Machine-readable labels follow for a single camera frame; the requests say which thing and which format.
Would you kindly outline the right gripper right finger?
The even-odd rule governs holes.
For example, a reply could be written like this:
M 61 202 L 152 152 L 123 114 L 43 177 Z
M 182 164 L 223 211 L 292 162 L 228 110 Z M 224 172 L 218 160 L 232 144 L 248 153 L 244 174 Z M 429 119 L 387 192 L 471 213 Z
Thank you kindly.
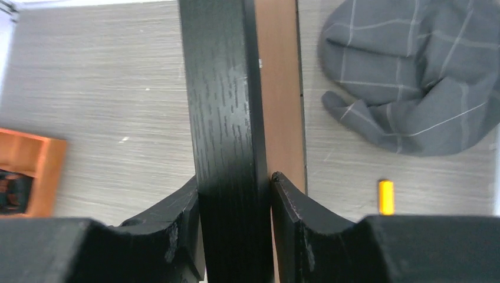
M 349 221 L 272 175 L 281 282 L 498 282 L 499 219 L 369 215 Z

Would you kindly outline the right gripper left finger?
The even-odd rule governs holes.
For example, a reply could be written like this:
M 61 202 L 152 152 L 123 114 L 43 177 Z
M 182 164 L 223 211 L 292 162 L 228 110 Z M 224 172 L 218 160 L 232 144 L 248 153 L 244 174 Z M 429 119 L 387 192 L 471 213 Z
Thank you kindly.
M 2 282 L 201 282 L 197 181 L 119 226 L 90 218 L 1 220 Z

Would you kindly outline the yellow handled screwdriver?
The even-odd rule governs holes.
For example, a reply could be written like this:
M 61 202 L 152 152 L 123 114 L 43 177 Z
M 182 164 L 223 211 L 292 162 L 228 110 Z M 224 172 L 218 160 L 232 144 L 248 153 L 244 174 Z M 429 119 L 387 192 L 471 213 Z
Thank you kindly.
M 379 181 L 379 214 L 393 215 L 395 213 L 394 183 L 390 180 Z

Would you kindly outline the black picture frame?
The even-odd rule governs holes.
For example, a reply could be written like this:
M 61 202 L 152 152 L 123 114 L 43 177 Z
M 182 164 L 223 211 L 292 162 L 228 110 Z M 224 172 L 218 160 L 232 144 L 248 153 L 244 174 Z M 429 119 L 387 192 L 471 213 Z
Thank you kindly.
M 280 282 L 271 176 L 307 190 L 296 1 L 180 1 L 209 282 Z

